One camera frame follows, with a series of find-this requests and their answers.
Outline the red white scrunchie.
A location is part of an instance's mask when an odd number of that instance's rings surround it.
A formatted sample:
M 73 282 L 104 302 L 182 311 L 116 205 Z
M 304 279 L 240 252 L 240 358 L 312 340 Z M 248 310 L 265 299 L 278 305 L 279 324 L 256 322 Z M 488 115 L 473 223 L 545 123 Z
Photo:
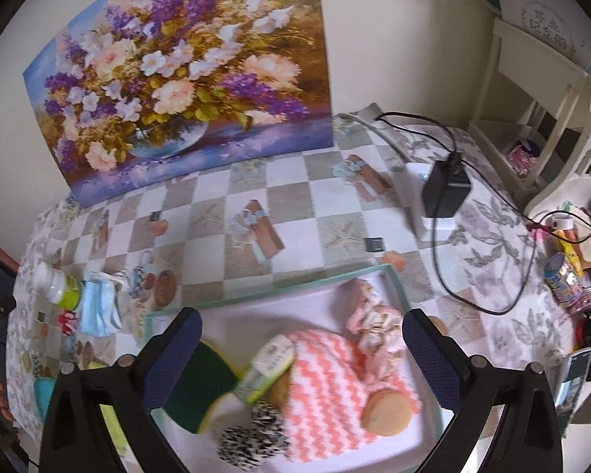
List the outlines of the red white scrunchie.
M 78 331 L 78 316 L 74 312 L 64 311 L 57 317 L 61 333 L 65 336 L 71 336 Z

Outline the green yellow scouring sponge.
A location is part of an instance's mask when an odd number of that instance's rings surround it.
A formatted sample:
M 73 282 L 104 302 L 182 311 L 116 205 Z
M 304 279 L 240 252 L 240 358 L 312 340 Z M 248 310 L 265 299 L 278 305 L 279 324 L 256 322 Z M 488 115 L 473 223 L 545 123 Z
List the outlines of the green yellow scouring sponge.
M 200 341 L 163 406 L 166 415 L 191 434 L 200 434 L 216 403 L 232 392 L 240 376 L 214 347 Z

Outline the peach floral cloth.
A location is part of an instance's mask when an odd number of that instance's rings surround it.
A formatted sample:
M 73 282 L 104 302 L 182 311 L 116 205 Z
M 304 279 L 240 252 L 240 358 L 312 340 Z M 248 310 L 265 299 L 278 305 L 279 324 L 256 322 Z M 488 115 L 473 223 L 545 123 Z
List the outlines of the peach floral cloth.
M 402 336 L 402 314 L 385 304 L 375 288 L 363 279 L 354 281 L 351 307 L 345 327 L 357 340 L 357 348 L 365 358 L 365 381 L 394 383 L 407 349 Z

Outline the leopard print scrunchie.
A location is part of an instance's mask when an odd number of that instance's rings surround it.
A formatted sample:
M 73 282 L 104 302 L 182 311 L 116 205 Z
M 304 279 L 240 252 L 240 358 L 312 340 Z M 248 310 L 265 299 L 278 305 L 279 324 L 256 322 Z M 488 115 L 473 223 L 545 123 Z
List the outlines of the leopard print scrunchie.
M 255 472 L 268 460 L 285 455 L 288 446 L 282 413 L 265 400 L 259 400 L 251 407 L 249 426 L 223 430 L 217 456 L 243 472 Z

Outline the pink white zigzag cloth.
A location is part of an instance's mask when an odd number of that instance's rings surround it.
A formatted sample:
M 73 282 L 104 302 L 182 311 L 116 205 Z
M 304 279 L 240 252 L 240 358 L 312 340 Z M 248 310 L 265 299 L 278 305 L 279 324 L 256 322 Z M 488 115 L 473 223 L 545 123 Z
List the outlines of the pink white zigzag cloth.
M 420 398 L 400 374 L 392 384 L 365 381 L 365 358 L 357 343 L 314 329 L 286 336 L 294 342 L 295 360 L 270 387 L 267 399 L 285 420 L 289 461 L 309 464 L 378 441 L 381 436 L 362 428 L 361 417 L 369 396 L 379 391 L 405 394 L 412 417 L 420 413 Z

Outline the green tissue pack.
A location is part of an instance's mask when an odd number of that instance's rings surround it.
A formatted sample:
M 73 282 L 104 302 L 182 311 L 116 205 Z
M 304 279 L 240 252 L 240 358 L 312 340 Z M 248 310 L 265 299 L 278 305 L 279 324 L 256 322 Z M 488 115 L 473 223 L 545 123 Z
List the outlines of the green tissue pack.
M 294 342 L 278 334 L 262 346 L 249 369 L 234 389 L 234 396 L 246 405 L 254 405 L 296 359 Z

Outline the white green label bottle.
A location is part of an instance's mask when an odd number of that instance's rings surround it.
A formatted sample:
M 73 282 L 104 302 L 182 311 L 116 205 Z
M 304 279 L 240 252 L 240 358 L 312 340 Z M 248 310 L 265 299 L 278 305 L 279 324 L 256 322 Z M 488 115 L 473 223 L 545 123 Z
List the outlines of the white green label bottle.
M 66 311 L 75 312 L 81 302 L 83 283 L 46 262 L 37 265 L 33 282 L 37 292 Z

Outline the teal toy chest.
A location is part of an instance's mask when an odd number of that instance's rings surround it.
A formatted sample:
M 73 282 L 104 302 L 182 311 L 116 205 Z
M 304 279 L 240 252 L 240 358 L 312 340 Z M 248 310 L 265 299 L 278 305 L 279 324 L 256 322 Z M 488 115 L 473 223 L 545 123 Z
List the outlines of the teal toy chest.
M 51 377 L 39 377 L 34 381 L 36 406 L 41 423 L 45 422 L 56 381 Z

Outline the smartphone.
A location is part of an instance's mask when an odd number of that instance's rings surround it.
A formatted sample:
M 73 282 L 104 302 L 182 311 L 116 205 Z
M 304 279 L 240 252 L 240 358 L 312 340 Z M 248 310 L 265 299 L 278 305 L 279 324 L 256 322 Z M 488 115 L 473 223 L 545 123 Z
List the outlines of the smartphone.
M 591 347 L 584 347 L 568 354 L 561 365 L 554 392 L 557 414 L 571 412 L 576 406 L 591 365 Z

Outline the colourful patterned can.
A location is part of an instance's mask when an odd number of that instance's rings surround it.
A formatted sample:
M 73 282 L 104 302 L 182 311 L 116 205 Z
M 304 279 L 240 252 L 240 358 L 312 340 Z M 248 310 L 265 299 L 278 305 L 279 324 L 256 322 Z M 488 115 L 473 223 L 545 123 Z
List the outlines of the colourful patterned can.
M 582 295 L 580 278 L 563 252 L 556 252 L 546 262 L 545 280 L 561 305 L 571 306 Z

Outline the white tray teal rim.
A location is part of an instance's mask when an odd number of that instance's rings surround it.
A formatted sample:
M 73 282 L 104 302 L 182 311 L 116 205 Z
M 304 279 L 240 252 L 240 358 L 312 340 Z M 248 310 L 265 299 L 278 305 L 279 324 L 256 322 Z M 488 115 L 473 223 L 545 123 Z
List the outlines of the white tray teal rim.
M 192 472 L 408 472 L 440 407 L 401 339 L 395 270 L 202 304 L 189 372 L 156 423 Z

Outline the black power adapter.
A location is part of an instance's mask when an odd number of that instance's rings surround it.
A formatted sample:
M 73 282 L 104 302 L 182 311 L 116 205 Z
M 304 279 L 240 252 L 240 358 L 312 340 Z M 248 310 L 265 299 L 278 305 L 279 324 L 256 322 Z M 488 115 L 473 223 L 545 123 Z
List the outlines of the black power adapter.
M 433 165 L 422 189 L 427 218 L 453 218 L 472 191 L 460 153 L 450 153 Z

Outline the checkered patterned tablecloth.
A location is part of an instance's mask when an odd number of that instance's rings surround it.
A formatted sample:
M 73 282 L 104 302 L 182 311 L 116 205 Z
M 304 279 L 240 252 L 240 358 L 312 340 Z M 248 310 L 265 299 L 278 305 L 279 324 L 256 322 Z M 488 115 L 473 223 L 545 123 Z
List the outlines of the checkered patterned tablecloth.
M 400 257 L 409 300 L 438 316 L 466 349 L 498 366 L 554 366 L 574 344 L 573 326 L 542 277 L 545 259 L 487 158 L 464 131 L 458 144 L 473 189 L 453 233 L 417 237 L 405 184 L 408 161 L 444 156 L 445 134 L 415 126 L 374 134 L 336 120 L 327 149 L 254 159 L 189 174 L 89 208 L 66 199 L 38 216 L 15 280 L 7 328 L 6 387 L 17 424 L 41 436 L 34 381 L 74 359 L 109 362 L 141 345 L 156 307 L 150 289 L 121 300 L 123 328 L 103 339 L 61 333 L 59 310 L 35 291 L 35 267 L 72 277 L 127 272 L 143 282 L 169 269 L 175 305 L 221 301 L 379 264 L 366 242 Z

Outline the cream wooden shelf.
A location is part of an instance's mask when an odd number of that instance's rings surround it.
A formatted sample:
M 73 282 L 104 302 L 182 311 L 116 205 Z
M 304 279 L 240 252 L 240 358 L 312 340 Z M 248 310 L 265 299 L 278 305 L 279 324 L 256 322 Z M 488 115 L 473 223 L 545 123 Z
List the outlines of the cream wooden shelf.
M 468 133 L 528 215 L 591 203 L 591 75 L 501 19 Z

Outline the floral painting canvas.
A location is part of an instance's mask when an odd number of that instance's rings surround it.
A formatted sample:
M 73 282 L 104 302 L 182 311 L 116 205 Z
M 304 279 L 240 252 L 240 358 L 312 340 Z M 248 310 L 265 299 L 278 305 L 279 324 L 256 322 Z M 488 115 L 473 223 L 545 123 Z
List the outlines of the floral painting canvas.
M 96 0 L 23 78 L 84 206 L 333 142 L 321 0 Z

